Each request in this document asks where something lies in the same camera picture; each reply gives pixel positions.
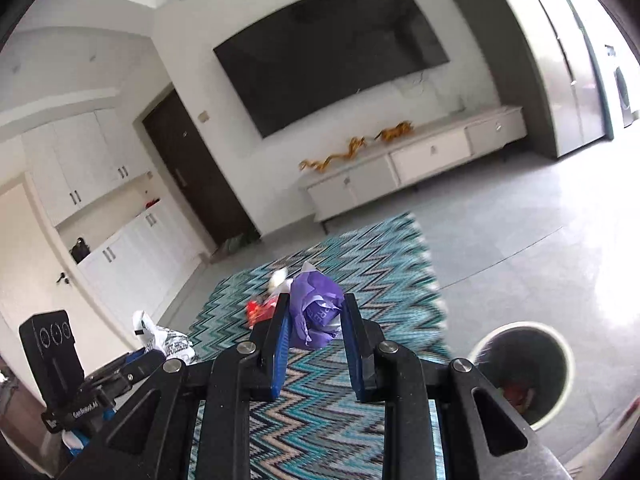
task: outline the tv screen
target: tv screen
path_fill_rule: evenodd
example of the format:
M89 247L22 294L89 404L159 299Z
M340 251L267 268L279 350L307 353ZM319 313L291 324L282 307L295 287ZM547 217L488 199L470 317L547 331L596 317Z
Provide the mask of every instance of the tv screen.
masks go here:
M263 137L449 60L414 0L300 0L214 52Z

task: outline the purple wrapper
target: purple wrapper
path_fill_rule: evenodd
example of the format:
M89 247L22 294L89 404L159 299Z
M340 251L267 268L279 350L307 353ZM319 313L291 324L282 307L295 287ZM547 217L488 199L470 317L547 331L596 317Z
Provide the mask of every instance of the purple wrapper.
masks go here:
M342 289L319 270L301 272L291 283L289 312L293 330L289 345L293 348L323 348L337 332L324 329L338 314L344 294Z

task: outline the floor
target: floor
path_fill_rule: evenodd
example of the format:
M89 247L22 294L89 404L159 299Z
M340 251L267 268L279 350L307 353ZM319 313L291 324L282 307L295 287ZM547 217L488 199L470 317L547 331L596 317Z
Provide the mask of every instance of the floor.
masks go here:
M503 155L363 206L327 227L336 234L415 214L449 308L454 355L468 355L488 332L513 321L560 331L573 349L576 379L564 409L538 434L565 463L640 392L640 124L559 162L531 152ZM164 322L188 332L220 279L323 237L318 225L300 222L201 269Z

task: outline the zigzag patterned rug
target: zigzag patterned rug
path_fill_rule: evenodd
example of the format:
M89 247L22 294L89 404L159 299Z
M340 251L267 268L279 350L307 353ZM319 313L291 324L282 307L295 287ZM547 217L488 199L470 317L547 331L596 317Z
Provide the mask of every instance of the zigzag patterned rug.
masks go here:
M362 317L380 323L386 338L421 358L448 362L442 335L446 309L429 250L409 213L327 238L220 282L191 327L190 339L199 357L215 357L247 339L246 302L266 290L274 270L289 267L292 275L305 261L330 276L344 292L353 292ZM190 479L200 422L194 434ZM280 398L271 404L252 403L250 424L252 479L374 480L382 476L384 408L356 402L340 340L316 351L291 349ZM438 476L444 478L437 430L434 436Z

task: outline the blue gripper pad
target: blue gripper pad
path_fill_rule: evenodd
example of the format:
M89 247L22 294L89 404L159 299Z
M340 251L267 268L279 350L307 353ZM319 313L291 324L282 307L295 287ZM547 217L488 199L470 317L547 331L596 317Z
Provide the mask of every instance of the blue gripper pad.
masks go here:
M289 336L292 323L289 312L286 312L280 327L280 335L276 343L276 351L273 358L273 376L271 377L271 396L273 400L280 395L280 390L287 377L287 359L289 357Z
M349 366L349 377L351 387L356 393L356 399L364 400L364 378L362 376L362 361L358 351L356 333L351 320L351 313L346 302L342 304L340 313L340 325L342 326L342 339L344 340L344 351L347 354L347 364Z

